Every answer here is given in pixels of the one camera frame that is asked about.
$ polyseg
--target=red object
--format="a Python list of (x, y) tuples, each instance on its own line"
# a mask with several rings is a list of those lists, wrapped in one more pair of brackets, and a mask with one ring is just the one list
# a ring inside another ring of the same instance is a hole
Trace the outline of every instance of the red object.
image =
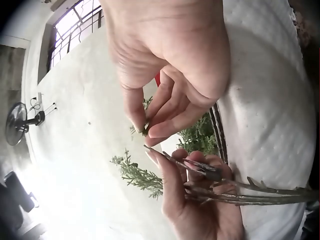
[(159, 85), (160, 85), (160, 73), (158, 73), (157, 76), (155, 76), (155, 79), (156, 79), (157, 86), (159, 87)]

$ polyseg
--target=fingernail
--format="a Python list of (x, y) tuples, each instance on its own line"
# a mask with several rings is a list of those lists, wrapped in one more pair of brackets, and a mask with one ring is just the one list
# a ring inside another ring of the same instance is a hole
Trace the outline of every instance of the fingernail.
[(146, 151), (145, 153), (146, 153), (146, 155), (148, 156), (148, 158), (150, 158), (150, 160), (151, 160), (152, 162), (154, 162), (154, 164), (155, 164), (156, 166), (158, 166), (158, 161), (157, 161), (157, 158), (155, 157), (155, 155), (154, 155), (150, 150)]
[(141, 131), (138, 130), (138, 128), (135, 125), (133, 125), (133, 127), (134, 127), (134, 129), (136, 130), (137, 133), (141, 133)]

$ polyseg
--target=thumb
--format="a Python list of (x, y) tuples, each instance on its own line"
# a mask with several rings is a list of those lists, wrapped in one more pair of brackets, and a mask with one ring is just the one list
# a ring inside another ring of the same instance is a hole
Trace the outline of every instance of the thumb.
[(152, 151), (148, 155), (153, 155), (162, 173), (162, 212), (171, 221), (174, 221), (182, 214), (186, 203), (180, 171), (174, 163), (170, 162), (160, 153)]

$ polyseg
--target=white textured surface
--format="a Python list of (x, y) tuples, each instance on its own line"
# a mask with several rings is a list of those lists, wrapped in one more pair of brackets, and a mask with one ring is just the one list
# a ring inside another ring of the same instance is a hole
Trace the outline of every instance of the white textured surface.
[[(305, 187), (316, 125), (292, 9), (286, 0), (224, 3), (232, 75), (218, 107), (229, 164), (243, 182), (250, 176), (271, 187)], [(304, 207), (242, 206), (247, 238), (293, 239)]]

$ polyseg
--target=electrical wire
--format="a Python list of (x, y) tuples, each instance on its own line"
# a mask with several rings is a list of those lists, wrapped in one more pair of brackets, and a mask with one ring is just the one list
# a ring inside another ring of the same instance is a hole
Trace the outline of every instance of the electrical wire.
[(31, 106), (31, 107), (30, 107), (28, 113), (29, 113), (32, 109), (34, 109), (35, 115), (36, 115), (36, 110), (39, 110), (39, 109), (41, 108), (41, 106), (40, 106), (40, 104), (37, 103), (37, 102), (33, 105), (33, 104), (32, 104), (32, 100), (36, 100), (36, 98), (31, 98), (31, 99), (30, 99), (30, 106)]

